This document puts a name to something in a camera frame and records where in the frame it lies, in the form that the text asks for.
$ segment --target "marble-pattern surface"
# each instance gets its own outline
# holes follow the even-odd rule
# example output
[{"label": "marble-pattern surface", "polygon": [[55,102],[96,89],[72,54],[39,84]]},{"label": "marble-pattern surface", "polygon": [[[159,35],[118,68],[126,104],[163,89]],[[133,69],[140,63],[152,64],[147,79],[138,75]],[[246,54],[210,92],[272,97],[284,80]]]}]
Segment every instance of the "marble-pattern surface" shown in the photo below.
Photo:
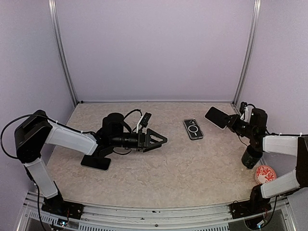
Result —
[{"label": "marble-pattern surface", "polygon": [[[249,198],[257,183],[255,168],[241,163],[245,146],[228,129],[204,118],[215,106],[234,114],[228,103],[93,103],[79,104],[68,125],[97,131],[112,112],[132,109],[152,113],[148,128],[166,136],[163,147],[147,153],[111,154],[108,171],[80,165],[83,155],[56,147],[48,170],[64,199],[99,205],[129,207],[184,207],[212,205]],[[183,120],[195,118],[204,138],[191,141]],[[135,127],[139,113],[126,120]]]}]

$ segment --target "black phone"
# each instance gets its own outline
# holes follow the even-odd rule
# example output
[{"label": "black phone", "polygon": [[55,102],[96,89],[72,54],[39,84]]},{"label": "black phone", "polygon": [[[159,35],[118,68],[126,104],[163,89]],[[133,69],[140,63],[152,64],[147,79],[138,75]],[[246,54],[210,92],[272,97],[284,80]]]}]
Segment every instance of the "black phone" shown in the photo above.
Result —
[{"label": "black phone", "polygon": [[229,115],[227,115],[226,113],[224,113],[223,111],[215,108],[215,107],[211,107],[206,115],[204,116],[206,119],[208,119],[210,122],[212,122],[213,124],[215,124],[217,127],[219,127],[220,129],[225,129],[227,126],[227,120],[226,117],[228,117]]},{"label": "black phone", "polygon": [[90,155],[84,155],[81,161],[81,165],[84,167],[95,168],[103,171],[108,170],[110,163],[110,158],[96,158]]},{"label": "black phone", "polygon": [[184,126],[186,128],[189,138],[192,141],[203,138],[203,133],[195,119],[185,119]]}]

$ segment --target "phone case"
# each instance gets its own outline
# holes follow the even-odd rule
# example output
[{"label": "phone case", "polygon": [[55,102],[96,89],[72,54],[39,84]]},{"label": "phone case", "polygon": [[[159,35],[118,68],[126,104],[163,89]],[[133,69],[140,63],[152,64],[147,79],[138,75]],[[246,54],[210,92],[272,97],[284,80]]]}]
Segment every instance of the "phone case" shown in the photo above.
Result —
[{"label": "phone case", "polygon": [[205,119],[208,119],[208,121],[210,121],[212,124],[216,125],[218,128],[220,129],[225,129],[227,126],[227,122],[224,119],[225,117],[227,117],[228,115],[226,113],[224,113],[223,111],[215,108],[215,107],[211,107],[206,115],[204,116]]},{"label": "phone case", "polygon": [[201,131],[197,121],[195,119],[185,119],[184,126],[188,133],[189,138],[193,140],[199,140],[203,138],[203,132]]}]

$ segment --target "lavender wall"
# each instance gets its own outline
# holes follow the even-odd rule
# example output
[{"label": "lavender wall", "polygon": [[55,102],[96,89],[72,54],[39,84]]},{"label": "lavender wall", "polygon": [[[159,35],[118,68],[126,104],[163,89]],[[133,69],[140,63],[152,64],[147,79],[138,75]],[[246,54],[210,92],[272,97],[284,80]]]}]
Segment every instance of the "lavender wall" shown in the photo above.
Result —
[{"label": "lavender wall", "polygon": [[[0,130],[10,120],[43,109],[66,122],[71,103],[46,0],[0,1]],[[15,155],[13,126],[4,143]],[[45,159],[52,147],[45,148]],[[0,151],[0,230],[12,231],[30,188],[22,164]]]},{"label": "lavender wall", "polygon": [[[270,132],[308,133],[308,2],[262,1],[255,47],[241,101],[263,108]],[[282,175],[296,158],[267,155]],[[308,227],[308,190],[289,197],[300,231]]]},{"label": "lavender wall", "polygon": [[253,0],[56,1],[84,101],[229,101]]}]

